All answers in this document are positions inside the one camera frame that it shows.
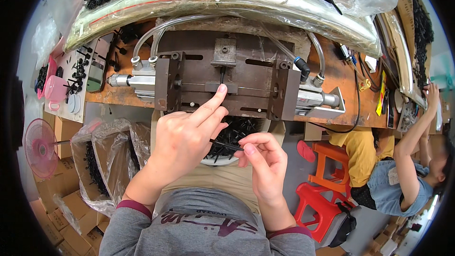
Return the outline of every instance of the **orange plastic stool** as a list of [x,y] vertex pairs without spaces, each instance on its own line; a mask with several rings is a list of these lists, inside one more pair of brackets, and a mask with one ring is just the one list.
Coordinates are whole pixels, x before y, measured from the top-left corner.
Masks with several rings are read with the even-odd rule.
[[[351,187],[349,186],[349,157],[346,154],[346,150],[326,142],[318,142],[313,143],[313,151],[318,153],[318,167],[316,169],[316,176],[308,175],[308,181],[336,192],[346,193],[346,196],[349,198],[351,196]],[[326,157],[341,162],[343,166],[342,169],[335,169],[335,173],[332,174],[332,179],[323,178]]]
[[[294,215],[294,219],[299,226],[308,226],[318,224],[315,230],[311,230],[311,236],[317,242],[321,242],[327,233],[333,219],[340,213],[340,209],[336,205],[336,200],[340,199],[342,202],[349,203],[352,207],[355,205],[348,201],[348,198],[343,194],[333,191],[331,201],[327,201],[325,197],[321,195],[321,192],[333,191],[322,186],[312,186],[309,183],[300,184],[295,192],[300,197],[299,207]],[[304,214],[306,206],[312,207],[316,213],[313,215],[315,220],[309,222],[302,222],[302,215]]]

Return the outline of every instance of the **denim shirt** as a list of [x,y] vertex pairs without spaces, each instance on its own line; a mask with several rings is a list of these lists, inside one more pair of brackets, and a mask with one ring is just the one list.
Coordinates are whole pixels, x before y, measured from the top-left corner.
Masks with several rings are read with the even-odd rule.
[[[415,169],[422,175],[429,173],[428,167],[414,163]],[[420,189],[417,199],[406,211],[401,211],[400,196],[402,194],[400,182],[394,160],[379,161],[371,173],[367,183],[371,197],[376,203],[376,209],[387,215],[411,216],[418,213],[433,196],[433,188],[422,178],[417,176]]]

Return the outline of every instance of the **gray t-shirt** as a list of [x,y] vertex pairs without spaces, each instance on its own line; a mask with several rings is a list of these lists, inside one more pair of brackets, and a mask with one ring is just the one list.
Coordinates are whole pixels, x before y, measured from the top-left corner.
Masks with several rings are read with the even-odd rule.
[[122,201],[100,246],[104,255],[314,256],[306,227],[267,235],[251,210],[218,189],[183,188],[169,194],[157,217],[138,202]]

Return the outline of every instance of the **maroon sleeve cuff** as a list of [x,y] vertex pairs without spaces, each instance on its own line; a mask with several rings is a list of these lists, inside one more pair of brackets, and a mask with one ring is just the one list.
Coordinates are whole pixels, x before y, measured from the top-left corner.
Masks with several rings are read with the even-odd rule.
[[311,232],[310,232],[310,230],[308,228],[303,227],[303,226],[295,226],[295,227],[290,227],[290,228],[286,228],[286,229],[283,229],[283,230],[278,230],[278,231],[272,233],[269,236],[269,239],[271,239],[272,237],[281,235],[281,234],[285,234],[285,233],[300,233],[300,234],[304,234],[304,235],[307,235],[310,238],[312,238]]
[[151,212],[150,212],[150,210],[148,208],[146,208],[143,204],[138,203],[136,201],[123,200],[116,207],[116,209],[118,209],[118,208],[130,208],[130,209],[133,209],[133,210],[140,211],[141,213],[143,213],[146,216],[148,216],[148,218],[151,220]]

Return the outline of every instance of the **pink fan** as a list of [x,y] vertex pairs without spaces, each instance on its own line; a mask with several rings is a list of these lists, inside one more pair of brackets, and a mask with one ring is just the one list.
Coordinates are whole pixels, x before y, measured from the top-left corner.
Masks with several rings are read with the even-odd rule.
[[27,162],[40,178],[49,178],[55,171],[58,161],[57,145],[67,144],[70,140],[57,142],[50,125],[43,119],[31,121],[24,138]]

